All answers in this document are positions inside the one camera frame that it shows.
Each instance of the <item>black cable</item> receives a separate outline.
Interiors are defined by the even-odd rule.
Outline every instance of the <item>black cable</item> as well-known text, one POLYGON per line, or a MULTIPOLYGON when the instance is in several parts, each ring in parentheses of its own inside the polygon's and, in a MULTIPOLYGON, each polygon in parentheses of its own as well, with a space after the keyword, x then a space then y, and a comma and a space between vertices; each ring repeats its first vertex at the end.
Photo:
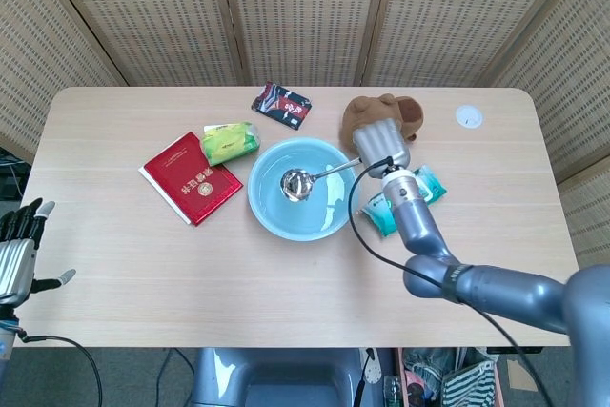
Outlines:
MULTIPOLYGON (((189 365, 189 369, 191 369, 191 372, 194 375, 194 367, 191 364, 191 362, 189 361, 189 359, 184 355, 184 353, 182 353, 182 351, 180 351, 177 348, 171 348, 167 355, 165 356, 165 359, 163 360, 163 364, 161 364, 161 368, 159 369, 159 374, 156 376, 156 386, 155 386, 155 398, 154 398, 154 407, 159 407, 159 396, 160 396, 160 391, 161 391, 161 377, 163 377, 163 373, 165 372, 165 369, 168 365, 168 363, 170 362, 170 358, 172 357, 172 352, 176 352, 178 353, 178 355, 184 359, 184 362, 186 362, 189 365)), ((189 394, 189 396, 187 397, 187 399, 184 401, 184 406, 183 407, 187 407, 187 405, 189 405, 189 402, 191 402, 191 397, 193 396, 193 392, 191 392, 189 394)))
POLYGON ((364 361, 364 366, 362 367, 362 374, 360 375, 360 381, 358 382, 358 386, 356 388, 356 394, 354 395, 354 406, 360 407, 360 403, 362 402, 362 394, 364 393, 364 372, 366 371, 366 366, 371 359, 371 354, 367 351, 366 360, 364 361))
MULTIPOLYGON (((174 350, 178 353, 178 355, 184 359, 184 362, 186 362, 189 365, 189 368, 191 369, 191 372, 193 373, 193 377, 194 377, 194 367, 191 364, 191 362, 189 361, 189 359, 184 355, 184 353, 182 353, 182 351, 178 348, 174 348, 174 350)), ((191 402, 191 397, 193 397, 193 391, 191 391, 191 393, 189 394, 189 397, 187 397, 187 399, 184 401, 184 405, 182 407, 187 407, 189 405, 189 403, 191 402)))
POLYGON ((85 347, 83 347, 80 343, 75 342, 71 338, 66 338, 66 337, 28 336, 28 334, 21 328, 19 328, 19 331, 17 331, 17 335, 19 336, 19 338, 21 338, 21 341, 23 343, 41 342, 43 340, 58 340, 60 342, 69 343, 70 345, 73 345, 78 350, 80 350, 83 353, 83 355, 85 355, 87 357, 87 359, 89 360, 89 363, 91 364, 91 367, 93 368, 93 373, 95 374, 95 382, 97 383, 97 407, 102 407, 102 400, 104 397, 103 391, 102 391, 102 379, 99 376, 99 371, 97 370, 97 365, 95 364, 95 360, 93 359, 93 356, 91 355, 91 353, 89 353, 87 351, 87 349, 85 347))
MULTIPOLYGON (((398 264, 397 262, 394 262, 391 259, 388 259, 384 256, 382 256, 381 254, 377 253, 375 250, 373 250, 362 238, 362 236, 360 235, 360 233, 358 232, 358 229, 356 227, 356 223, 354 222, 354 215, 352 214, 352 200, 354 198, 354 192, 356 190, 356 186, 357 184, 360 182, 360 180, 372 169, 375 169, 377 167, 380 166, 384 166, 384 165, 391 165, 392 164, 392 158, 391 157, 387 157, 386 159, 383 159, 382 161, 378 161, 375 164, 370 165, 369 167, 365 168, 364 171, 362 171, 362 173, 356 178, 356 181, 354 182, 354 185, 352 185, 352 189, 350 190, 350 196, 348 198, 348 216, 350 218, 350 224, 352 226, 352 229, 354 230, 354 234, 356 235, 356 238, 358 239, 358 241, 362 244, 362 246, 366 249, 367 252, 369 252, 370 254, 372 254, 374 257, 376 257, 377 259, 379 259, 380 261, 385 262, 386 264, 389 264, 393 267, 396 267, 397 269, 400 269, 402 271, 405 271, 411 275, 417 276, 419 278, 421 278, 422 280, 427 281, 428 283, 433 284, 434 286, 436 286, 437 288, 442 289, 442 285, 440 282, 434 280, 433 278, 429 277, 428 275, 424 275, 418 271, 414 271, 413 269, 404 266, 402 264, 398 264)), ((542 394, 542 397, 544 398, 544 401, 546 402, 546 405, 548 407, 554 407, 553 401, 551 400, 551 397, 549 396, 548 391, 546 390, 546 387, 544 386, 544 384, 542 383, 542 380, 540 379, 540 376, 538 374, 538 372, 536 371, 536 369, 534 368, 534 365, 532 364, 532 362, 530 361, 529 357, 527 357, 527 355, 525 354, 525 352, 523 352, 523 349, 515 342, 515 340, 510 336, 510 334, 508 334, 504 328, 502 328, 493 318, 491 318, 488 314, 486 314, 485 312, 483 312, 482 310, 480 310, 479 308, 475 307, 474 305, 470 304, 468 301, 463 300, 463 299, 459 299, 459 301, 464 304, 467 305, 468 307, 470 307, 471 309, 473 309, 475 312, 477 312, 479 315, 481 315, 483 318, 485 318, 485 320, 487 320, 492 326, 494 326, 503 336, 504 338, 506 338, 506 340, 508 340, 508 342, 513 346, 513 348, 515 349, 515 351, 517 352, 517 354, 519 355, 521 361, 523 361, 523 364, 525 364, 525 367, 527 368, 527 370, 530 372, 530 374, 532 375, 532 378, 534 379, 534 382, 536 383, 536 386, 538 387, 540 393, 542 394)))
POLYGON ((167 367, 168 362, 170 362, 170 357, 172 357, 172 349, 168 350, 168 353, 166 354, 165 359, 163 360, 163 364, 161 364, 161 369, 159 369, 159 374, 156 376, 156 394, 154 398, 154 407, 159 407, 159 391, 161 385, 161 377, 163 377, 165 368, 167 367))
POLYGON ((176 353, 178 353, 178 355, 179 355, 179 356, 180 356, 182 359, 184 359, 184 362, 186 362, 186 363, 189 365, 189 369, 191 369, 191 372, 192 372, 192 373, 193 373, 193 375, 194 375, 194 367, 193 367, 193 365, 191 364, 191 362, 189 361, 189 359, 188 359, 186 356, 184 356, 184 353, 182 353, 182 351, 181 351, 179 348, 174 348, 173 350, 174 350, 176 353))

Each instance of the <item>robot finger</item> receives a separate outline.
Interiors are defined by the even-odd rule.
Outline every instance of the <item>robot finger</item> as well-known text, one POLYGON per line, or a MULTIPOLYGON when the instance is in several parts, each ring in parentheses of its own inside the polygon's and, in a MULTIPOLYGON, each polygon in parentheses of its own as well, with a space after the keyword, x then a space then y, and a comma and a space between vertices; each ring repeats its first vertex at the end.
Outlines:
POLYGON ((7 231, 9 229, 9 221, 12 218, 14 211, 6 212, 2 218, 0 218, 0 242, 4 242, 6 238, 7 231))
POLYGON ((26 238, 28 236, 31 230, 31 225, 33 224, 34 215, 41 204, 42 198, 39 197, 31 202, 30 205, 25 207, 26 210, 23 212, 21 221, 17 223, 17 234, 15 238, 26 238))
POLYGON ((10 216, 5 240, 13 240, 17 237, 17 231, 19 230, 19 225, 21 224, 23 214, 26 212, 26 209, 27 207, 22 207, 10 216))
POLYGON ((34 279, 31 282, 30 292, 32 294, 40 293, 41 291, 54 290, 68 283, 76 274, 75 269, 69 269, 57 278, 46 278, 44 280, 34 279))
POLYGON ((42 238, 42 233, 45 231, 45 222, 49 218, 54 207, 55 203, 50 200, 49 202, 45 202, 45 204, 36 211, 33 223, 31 224, 30 233, 28 234, 28 238, 31 238, 34 241, 35 250, 38 250, 38 247, 40 246, 40 239, 42 238))

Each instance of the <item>light blue bowl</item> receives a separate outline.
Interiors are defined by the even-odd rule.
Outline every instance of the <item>light blue bowl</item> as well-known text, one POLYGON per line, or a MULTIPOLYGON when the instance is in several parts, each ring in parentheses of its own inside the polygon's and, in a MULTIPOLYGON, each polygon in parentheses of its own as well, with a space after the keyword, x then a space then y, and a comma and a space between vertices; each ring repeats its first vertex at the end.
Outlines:
MULTIPOLYGON (((273 145, 258 157, 248 179, 248 200, 260 224, 280 237, 299 242, 335 233, 348 221, 347 199, 356 181, 353 169, 319 178, 307 200, 291 202, 279 182, 289 169, 316 174, 349 159, 322 140, 296 137, 273 145)), ((353 207, 357 208, 357 193, 353 207)))

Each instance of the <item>metal ladle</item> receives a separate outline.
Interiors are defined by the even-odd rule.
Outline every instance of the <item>metal ladle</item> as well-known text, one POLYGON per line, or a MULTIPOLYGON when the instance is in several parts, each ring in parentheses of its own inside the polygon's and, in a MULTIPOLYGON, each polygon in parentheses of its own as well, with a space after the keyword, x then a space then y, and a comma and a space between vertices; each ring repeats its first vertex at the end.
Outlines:
POLYGON ((292 202, 300 202, 301 200, 306 200, 309 197, 316 180, 323 176, 330 175, 331 173, 357 166, 360 162, 362 162, 362 160, 357 158, 353 161, 346 162, 345 164, 341 164, 340 166, 316 175, 311 175, 309 172, 304 171, 303 169, 290 169, 282 175, 282 178, 279 181, 279 186, 284 195, 292 202))

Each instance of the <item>white round object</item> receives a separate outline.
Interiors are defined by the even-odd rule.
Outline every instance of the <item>white round object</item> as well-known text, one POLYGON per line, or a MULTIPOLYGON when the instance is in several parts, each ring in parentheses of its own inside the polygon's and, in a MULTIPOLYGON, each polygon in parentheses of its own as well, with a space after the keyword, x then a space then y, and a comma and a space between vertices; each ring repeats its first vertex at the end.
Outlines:
POLYGON ((483 124, 483 113, 473 105, 462 105, 456 110, 457 122, 466 129, 476 129, 483 124))

